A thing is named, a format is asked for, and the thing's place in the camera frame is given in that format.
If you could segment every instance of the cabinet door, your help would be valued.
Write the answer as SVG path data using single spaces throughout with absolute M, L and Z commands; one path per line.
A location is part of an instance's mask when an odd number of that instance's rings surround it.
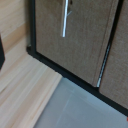
M 128 0 L 123 3 L 100 92 L 128 109 Z
M 71 3 L 72 13 L 62 38 L 63 0 L 36 0 L 37 52 L 96 86 L 118 0 Z

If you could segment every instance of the metal handle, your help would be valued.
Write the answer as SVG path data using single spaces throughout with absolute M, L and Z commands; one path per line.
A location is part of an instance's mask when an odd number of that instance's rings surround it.
M 68 15 L 68 0 L 63 0 L 62 21 L 61 21 L 62 37 L 65 37 L 65 33 L 66 33 L 67 15 Z

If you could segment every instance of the wall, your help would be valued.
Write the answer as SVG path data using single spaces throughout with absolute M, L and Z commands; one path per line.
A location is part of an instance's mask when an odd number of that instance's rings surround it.
M 21 40 L 29 43 L 28 0 L 0 0 L 0 33 L 5 54 Z

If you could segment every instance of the black trim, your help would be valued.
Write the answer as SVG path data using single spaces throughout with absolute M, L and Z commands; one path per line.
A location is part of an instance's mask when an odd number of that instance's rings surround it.
M 103 102 L 107 103 L 108 105 L 110 105 L 111 107 L 115 108 L 116 110 L 118 110 L 119 112 L 123 113 L 125 116 L 128 117 L 128 109 L 125 109 L 121 105 L 117 104 L 116 102 L 114 102 L 114 101 L 110 100 L 109 98 L 105 97 L 104 95 L 100 94 L 98 88 L 92 87 L 89 83 L 83 81 L 76 75 L 72 74 L 71 72 L 67 71 L 60 65 L 54 63 L 53 61 L 49 60 L 48 58 L 46 58 L 45 56 L 41 55 L 40 53 L 38 53 L 36 51 L 35 0 L 31 0 L 30 4 L 31 4 L 30 12 L 32 14 L 31 15 L 31 27 L 30 27 L 31 28 L 31 47 L 27 48 L 28 54 L 33 56 L 34 58 L 38 59 L 42 63 L 46 64 L 47 66 L 51 67 L 56 72 L 62 74 L 63 77 L 68 78 L 69 80 L 71 80 L 72 82 L 74 82 L 75 84 L 80 86 L 81 88 L 85 89 L 92 95 L 96 96 Z M 122 5 L 123 5 L 123 0 L 120 0 L 118 3 L 118 8 L 117 8 L 117 12 L 116 12 L 116 16 L 115 16 L 109 43 L 110 42 L 112 43 L 112 41 L 113 41 Z

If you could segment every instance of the dark edge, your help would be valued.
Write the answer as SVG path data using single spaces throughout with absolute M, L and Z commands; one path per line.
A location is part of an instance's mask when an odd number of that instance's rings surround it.
M 4 61 L 5 61 L 5 55 L 4 55 L 2 40 L 1 40 L 1 36 L 0 36 L 0 70 L 2 69 Z
M 113 39 L 114 39 L 114 36 L 115 36 L 115 33 L 116 33 L 116 28 L 117 28 L 118 21 L 119 21 L 119 18 L 120 18 L 123 3 L 124 3 L 124 0 L 119 0 L 119 2 L 118 2 L 117 11 L 116 11 L 116 14 L 115 14 L 115 19 L 114 19 L 112 31 L 111 31 L 109 42 L 108 42 L 107 49 L 106 49 L 106 52 L 105 52 L 104 61 L 103 61 L 103 64 L 102 64 L 102 67 L 104 66 L 104 68 L 101 68 L 101 73 L 100 73 L 101 81 L 102 81 L 103 73 L 104 73 L 105 66 L 106 66 L 106 63 L 104 64 L 104 62 L 107 62 L 108 56 L 110 54 L 110 49 L 111 49 L 112 42 L 113 42 Z
M 83 88 L 84 90 L 88 91 L 89 93 L 91 93 L 95 97 L 99 98 L 100 100 L 102 100 L 106 104 L 110 105 L 111 107 L 113 107 L 114 109 L 118 110 L 119 112 L 121 112 L 122 114 L 124 114 L 125 116 L 128 117 L 128 109 L 122 107 L 121 105 L 117 104 L 116 102 L 112 101 L 111 99 L 100 94 L 98 88 L 94 88 L 93 86 L 91 86 L 87 82 L 83 81 L 79 77 L 75 76 L 71 72 L 67 71 L 63 67 L 59 66 L 58 64 L 54 63 L 53 61 L 49 60 L 48 58 L 44 57 L 43 55 L 41 55 L 40 53 L 38 53 L 36 51 L 35 0 L 30 0 L 30 1 L 31 1 L 30 2 L 30 4 L 31 4 L 31 8 L 30 8 L 31 9 L 31 11 L 30 11 L 31 12 L 31 25 L 30 25 L 30 28 L 31 28 L 31 47 L 27 47 L 28 54 L 33 56 L 34 58 L 36 58 L 40 62 L 46 64 L 47 66 L 49 66 L 50 68 L 52 68 L 56 72 L 62 74 L 63 77 L 68 78 L 69 80 L 71 80 L 72 82 L 74 82 L 75 84 L 77 84 L 78 86 Z M 111 32 L 111 37 L 109 40 L 109 43 L 111 42 L 111 44 L 112 44 L 112 41 L 113 41 L 113 38 L 115 35 L 115 31 L 116 31 L 116 27 L 118 24 L 118 19 L 120 16 L 122 5 L 123 5 L 123 0 L 119 0 L 117 12 L 116 12 L 112 32 Z

